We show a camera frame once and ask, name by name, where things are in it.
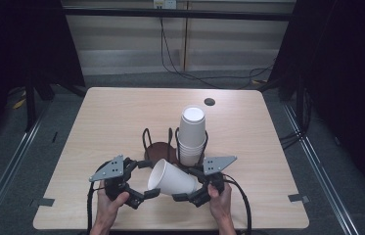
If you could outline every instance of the white wall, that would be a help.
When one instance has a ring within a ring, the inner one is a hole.
[[[153,0],[65,0],[63,4],[153,8]],[[291,0],[177,1],[181,10],[291,13],[293,7]],[[68,23],[84,74],[164,71],[157,18],[68,16]],[[277,56],[286,27],[284,22],[163,19],[172,62],[178,70],[187,71],[269,66]],[[163,57],[171,68],[164,44]]]

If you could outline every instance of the human hand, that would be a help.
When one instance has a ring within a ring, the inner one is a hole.
[[[106,195],[104,185],[104,180],[101,180],[99,190],[97,191],[98,202],[96,221],[91,229],[91,235],[109,234],[110,228],[117,218],[118,209],[123,206],[130,196],[129,193],[122,192],[114,201],[111,201]]]
[[[218,224],[219,234],[236,234],[231,218],[231,186],[225,182],[221,194],[211,184],[208,184],[207,190],[210,195],[209,210]]]

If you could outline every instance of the person's left hand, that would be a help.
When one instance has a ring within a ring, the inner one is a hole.
[[[91,229],[92,235],[109,234],[110,228],[113,226],[117,217],[118,209],[129,198],[129,193],[122,192],[117,196],[114,201],[111,201],[106,195],[104,189],[104,180],[100,181],[99,190],[97,191],[98,202],[97,202],[97,215],[94,226]]]

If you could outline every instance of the wall outlet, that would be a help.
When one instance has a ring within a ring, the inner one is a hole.
[[[176,0],[164,0],[165,9],[176,9]]]
[[[164,0],[154,0],[154,9],[164,9]]]

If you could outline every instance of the table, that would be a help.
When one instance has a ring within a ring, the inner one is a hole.
[[[215,105],[207,106],[206,98]],[[305,228],[308,218],[297,194],[293,176],[261,93],[212,89],[91,88],[83,101],[66,146],[44,198],[52,207],[39,207],[36,229],[85,229],[88,177],[104,162],[124,154],[143,160],[142,133],[149,128],[153,142],[167,141],[168,128],[179,125],[184,107],[205,110],[207,157],[238,159],[224,173],[234,177],[251,203],[252,228]],[[135,169],[130,186],[147,190],[150,168]],[[232,216],[236,229],[247,228],[243,199],[233,186]],[[93,199],[93,219],[97,196]],[[208,205],[196,208],[160,195],[138,210],[124,206],[113,229],[117,230],[212,230],[217,225]]]

